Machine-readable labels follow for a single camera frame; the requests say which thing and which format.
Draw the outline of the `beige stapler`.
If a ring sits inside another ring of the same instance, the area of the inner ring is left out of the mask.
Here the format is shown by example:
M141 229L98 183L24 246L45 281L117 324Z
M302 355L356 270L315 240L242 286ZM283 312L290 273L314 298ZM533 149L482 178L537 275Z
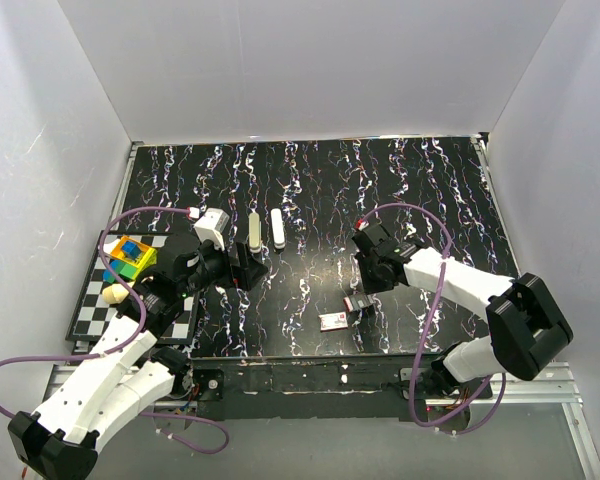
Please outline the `beige stapler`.
M257 212L249 214L248 247L254 254L260 253L262 249L261 219Z

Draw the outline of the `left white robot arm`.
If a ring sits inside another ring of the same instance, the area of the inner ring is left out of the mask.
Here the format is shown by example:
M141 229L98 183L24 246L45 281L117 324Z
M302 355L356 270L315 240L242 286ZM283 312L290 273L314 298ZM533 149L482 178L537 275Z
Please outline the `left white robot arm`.
M244 243L236 256L195 234L159 247L91 351L32 413L8 425L17 456L44 479L85 479L105 445L150 404L185 398L193 386L184 354L155 345L204 290L251 290L268 272Z

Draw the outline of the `white stapler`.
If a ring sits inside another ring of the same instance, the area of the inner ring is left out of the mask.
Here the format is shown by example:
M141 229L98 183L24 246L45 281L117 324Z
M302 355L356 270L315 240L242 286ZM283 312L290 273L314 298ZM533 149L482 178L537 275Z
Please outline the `white stapler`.
M270 211L271 230L274 247L277 250L282 250L286 245L286 237L284 232L284 222L282 212L279 208L273 208Z

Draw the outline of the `staple box tray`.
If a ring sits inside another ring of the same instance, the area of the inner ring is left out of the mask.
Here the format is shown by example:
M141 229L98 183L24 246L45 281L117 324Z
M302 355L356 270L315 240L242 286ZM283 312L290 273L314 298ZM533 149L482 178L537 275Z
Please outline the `staple box tray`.
M348 295L343 299L343 302L346 311L349 313L363 311L374 304L371 297L364 293Z

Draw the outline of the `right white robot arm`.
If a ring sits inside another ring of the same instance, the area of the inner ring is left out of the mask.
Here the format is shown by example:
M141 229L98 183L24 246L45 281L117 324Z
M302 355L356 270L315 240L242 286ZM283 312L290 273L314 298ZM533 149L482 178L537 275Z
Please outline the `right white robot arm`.
M444 397L499 373L531 381L573 340L567 319L534 274L487 273L446 259L419 240L400 242L381 224L357 231L352 240L364 292L399 284L439 292L486 322L488 336L450 347L420 376L421 385Z

